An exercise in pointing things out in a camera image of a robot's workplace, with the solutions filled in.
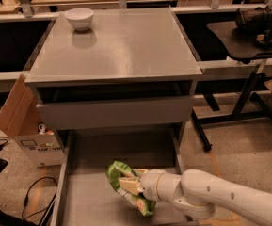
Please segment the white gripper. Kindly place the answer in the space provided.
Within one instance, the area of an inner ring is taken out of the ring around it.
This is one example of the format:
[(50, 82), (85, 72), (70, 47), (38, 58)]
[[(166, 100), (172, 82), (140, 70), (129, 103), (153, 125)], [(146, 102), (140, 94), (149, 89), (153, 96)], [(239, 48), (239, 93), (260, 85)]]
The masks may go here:
[(140, 182), (136, 177), (119, 178), (120, 187), (133, 195), (143, 192), (150, 201), (174, 202), (183, 195), (181, 175), (167, 173), (160, 169), (135, 169), (134, 173), (141, 177)]

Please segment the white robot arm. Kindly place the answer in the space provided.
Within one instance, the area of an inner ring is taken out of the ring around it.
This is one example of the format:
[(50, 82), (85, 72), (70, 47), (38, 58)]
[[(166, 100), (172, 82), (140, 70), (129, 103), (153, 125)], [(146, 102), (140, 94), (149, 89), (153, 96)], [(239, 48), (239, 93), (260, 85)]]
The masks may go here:
[(259, 226), (272, 226), (272, 194), (226, 181), (202, 170), (189, 169), (178, 175), (160, 169), (144, 169), (120, 177), (119, 185), (147, 200), (167, 202), (192, 218), (211, 218), (219, 206)]

